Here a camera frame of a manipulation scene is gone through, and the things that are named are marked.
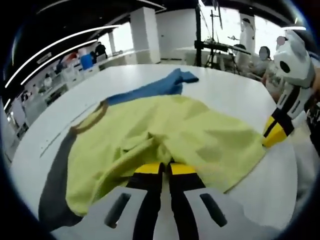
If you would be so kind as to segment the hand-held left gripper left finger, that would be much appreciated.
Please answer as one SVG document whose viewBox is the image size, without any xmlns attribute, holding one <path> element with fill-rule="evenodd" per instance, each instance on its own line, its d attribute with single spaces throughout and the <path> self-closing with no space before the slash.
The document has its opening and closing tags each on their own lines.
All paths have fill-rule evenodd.
<svg viewBox="0 0 320 240">
<path fill-rule="evenodd" d="M 86 220 L 91 240 L 151 240 L 154 236 L 165 165 L 138 167 L 125 187 L 116 187 L 93 204 Z"/>
</svg>

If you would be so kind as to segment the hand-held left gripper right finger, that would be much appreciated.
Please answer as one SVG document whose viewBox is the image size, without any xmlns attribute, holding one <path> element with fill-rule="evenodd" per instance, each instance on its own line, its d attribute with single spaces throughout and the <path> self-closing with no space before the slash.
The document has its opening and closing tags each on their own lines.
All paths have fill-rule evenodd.
<svg viewBox="0 0 320 240">
<path fill-rule="evenodd" d="M 181 240 L 248 240 L 250 221 L 239 204 L 206 187 L 196 170 L 168 164 L 171 208 Z"/>
</svg>

